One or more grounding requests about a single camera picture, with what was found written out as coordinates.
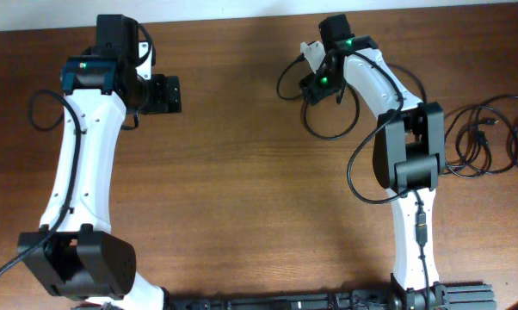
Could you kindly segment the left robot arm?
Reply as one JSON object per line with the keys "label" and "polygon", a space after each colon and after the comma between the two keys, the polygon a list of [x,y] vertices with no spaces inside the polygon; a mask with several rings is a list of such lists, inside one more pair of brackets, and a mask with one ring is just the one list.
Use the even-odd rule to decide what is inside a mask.
{"label": "left robot arm", "polygon": [[115,147],[128,115],[176,114],[179,79],[155,74],[150,35],[125,15],[99,15],[96,43],[69,57],[55,98],[64,133],[49,202],[17,250],[44,290],[101,309],[168,309],[165,288],[137,271],[131,244],[111,233],[109,192]]}

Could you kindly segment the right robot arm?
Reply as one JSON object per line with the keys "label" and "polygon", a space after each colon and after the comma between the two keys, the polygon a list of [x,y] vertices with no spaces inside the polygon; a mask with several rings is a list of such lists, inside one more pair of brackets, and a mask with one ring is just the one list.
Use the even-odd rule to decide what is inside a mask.
{"label": "right robot arm", "polygon": [[439,307],[441,285],[433,258],[432,207],[445,169],[441,106],[410,93],[385,63],[376,42],[353,34],[344,14],[318,25],[321,39],[303,43],[311,74],[300,83],[305,102],[351,90],[376,118],[365,138],[373,143],[373,172],[392,206],[396,258],[392,272],[394,309]]}

